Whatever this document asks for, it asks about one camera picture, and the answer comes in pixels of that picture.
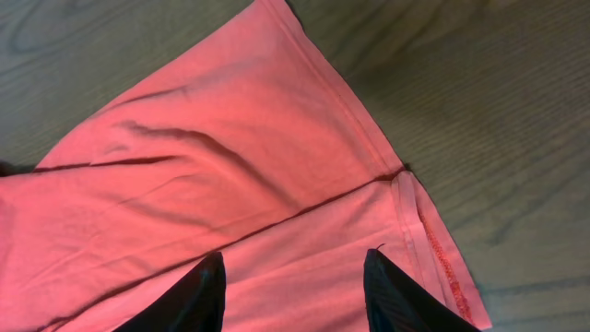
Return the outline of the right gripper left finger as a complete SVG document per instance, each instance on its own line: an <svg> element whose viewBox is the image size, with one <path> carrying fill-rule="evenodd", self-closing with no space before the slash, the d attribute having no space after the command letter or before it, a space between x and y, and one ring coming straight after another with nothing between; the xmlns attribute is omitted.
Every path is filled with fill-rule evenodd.
<svg viewBox="0 0 590 332"><path fill-rule="evenodd" d="M223 256L214 252L114 332L220 332L226 288Z"/></svg>

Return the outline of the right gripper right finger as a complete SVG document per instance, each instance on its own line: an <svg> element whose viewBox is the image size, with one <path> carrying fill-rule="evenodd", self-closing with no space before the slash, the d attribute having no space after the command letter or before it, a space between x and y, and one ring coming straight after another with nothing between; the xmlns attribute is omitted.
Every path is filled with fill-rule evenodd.
<svg viewBox="0 0 590 332"><path fill-rule="evenodd" d="M366 254L363 289L371 332L479 332L377 249Z"/></svg>

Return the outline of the red t-shirt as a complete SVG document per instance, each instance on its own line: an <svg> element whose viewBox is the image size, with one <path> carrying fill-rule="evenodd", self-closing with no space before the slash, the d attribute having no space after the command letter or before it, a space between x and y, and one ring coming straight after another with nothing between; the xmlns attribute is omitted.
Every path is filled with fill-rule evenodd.
<svg viewBox="0 0 590 332"><path fill-rule="evenodd" d="M110 331L207 253L227 331L364 331L381 247L491 322L425 189L282 1L255 1L1 181L1 327Z"/></svg>

